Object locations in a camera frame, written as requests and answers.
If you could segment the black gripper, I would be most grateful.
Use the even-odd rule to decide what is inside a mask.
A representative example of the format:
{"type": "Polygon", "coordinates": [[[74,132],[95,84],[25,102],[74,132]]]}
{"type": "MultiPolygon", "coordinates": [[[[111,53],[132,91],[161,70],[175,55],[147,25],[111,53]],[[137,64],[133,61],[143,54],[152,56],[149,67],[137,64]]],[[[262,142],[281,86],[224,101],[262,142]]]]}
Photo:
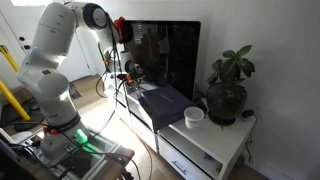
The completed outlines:
{"type": "Polygon", "coordinates": [[[138,64],[134,64],[133,68],[127,73],[126,80],[129,83],[142,79],[144,77],[143,70],[138,64]]]}

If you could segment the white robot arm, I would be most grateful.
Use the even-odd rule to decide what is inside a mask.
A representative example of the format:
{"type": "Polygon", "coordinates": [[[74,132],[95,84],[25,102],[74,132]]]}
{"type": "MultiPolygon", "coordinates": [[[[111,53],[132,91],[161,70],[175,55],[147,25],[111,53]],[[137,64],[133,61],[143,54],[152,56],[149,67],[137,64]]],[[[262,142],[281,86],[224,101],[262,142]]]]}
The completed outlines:
{"type": "Polygon", "coordinates": [[[79,27],[96,32],[104,53],[120,42],[118,29],[101,6],[53,2],[42,12],[31,49],[17,72],[18,81],[32,93],[48,121],[40,143],[40,161],[45,164],[59,162],[69,146],[83,144],[90,136],[70,98],[68,79],[58,71],[79,27]]]}

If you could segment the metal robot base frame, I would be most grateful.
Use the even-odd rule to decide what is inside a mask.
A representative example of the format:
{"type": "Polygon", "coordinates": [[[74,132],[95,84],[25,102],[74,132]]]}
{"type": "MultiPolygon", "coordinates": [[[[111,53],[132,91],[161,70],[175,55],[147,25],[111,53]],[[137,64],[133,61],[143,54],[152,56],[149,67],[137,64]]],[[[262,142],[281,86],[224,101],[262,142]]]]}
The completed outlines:
{"type": "Polygon", "coordinates": [[[65,155],[60,160],[47,160],[40,142],[44,139],[41,129],[20,142],[27,155],[39,162],[58,180],[133,180],[126,170],[134,152],[127,153],[124,147],[94,131],[84,145],[67,144],[65,155]]]}

